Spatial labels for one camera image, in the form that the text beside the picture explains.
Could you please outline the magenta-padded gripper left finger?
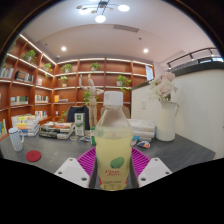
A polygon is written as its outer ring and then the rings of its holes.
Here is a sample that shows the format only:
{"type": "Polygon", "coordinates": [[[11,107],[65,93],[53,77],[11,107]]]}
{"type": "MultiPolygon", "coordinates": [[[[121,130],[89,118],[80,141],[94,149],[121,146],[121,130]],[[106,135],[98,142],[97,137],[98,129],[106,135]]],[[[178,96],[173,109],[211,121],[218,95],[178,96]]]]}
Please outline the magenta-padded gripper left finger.
{"type": "Polygon", "coordinates": [[[78,186],[93,189],[96,184],[96,149],[92,148],[78,158],[69,157],[55,175],[78,186]]]}

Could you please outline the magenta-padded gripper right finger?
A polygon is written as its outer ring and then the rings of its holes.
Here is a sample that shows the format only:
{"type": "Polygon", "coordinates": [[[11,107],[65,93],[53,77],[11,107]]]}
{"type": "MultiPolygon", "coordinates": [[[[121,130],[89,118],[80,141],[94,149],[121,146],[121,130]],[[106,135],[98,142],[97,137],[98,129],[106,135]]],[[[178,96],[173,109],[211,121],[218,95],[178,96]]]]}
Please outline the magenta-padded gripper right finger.
{"type": "Polygon", "coordinates": [[[143,187],[171,173],[158,157],[150,158],[140,150],[132,149],[130,176],[133,188],[143,187]]]}

